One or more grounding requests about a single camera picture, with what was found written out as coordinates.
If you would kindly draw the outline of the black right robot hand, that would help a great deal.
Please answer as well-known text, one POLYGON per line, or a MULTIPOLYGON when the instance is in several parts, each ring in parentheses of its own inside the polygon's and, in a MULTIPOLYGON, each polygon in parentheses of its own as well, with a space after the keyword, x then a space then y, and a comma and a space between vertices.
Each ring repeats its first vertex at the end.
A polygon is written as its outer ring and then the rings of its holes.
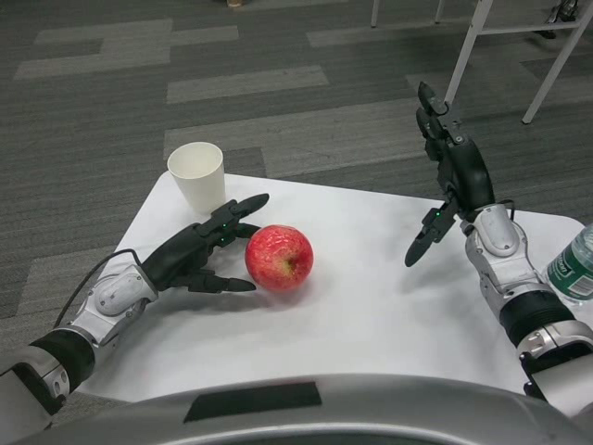
POLYGON ((424 150, 437 164, 436 180, 444 203, 424 216, 422 229, 405 256, 408 267, 445 237, 457 217, 471 222, 482 207, 495 202, 481 152, 473 139, 461 131, 461 121, 452 106, 425 82, 419 83, 418 98, 416 121, 425 141, 424 150))

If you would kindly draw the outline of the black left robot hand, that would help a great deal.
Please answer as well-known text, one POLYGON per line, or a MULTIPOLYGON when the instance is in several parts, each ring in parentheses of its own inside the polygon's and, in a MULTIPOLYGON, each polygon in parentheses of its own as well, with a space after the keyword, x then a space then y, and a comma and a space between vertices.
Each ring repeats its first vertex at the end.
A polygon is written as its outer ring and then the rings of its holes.
POLYGON ((185 287, 190 292, 219 294, 249 292, 256 286, 238 278, 223 278, 206 268, 215 248, 224 248, 237 238, 248 239, 259 228, 242 220, 264 207, 268 194, 223 204, 202 223, 192 223, 159 246, 141 268, 157 291, 185 287))

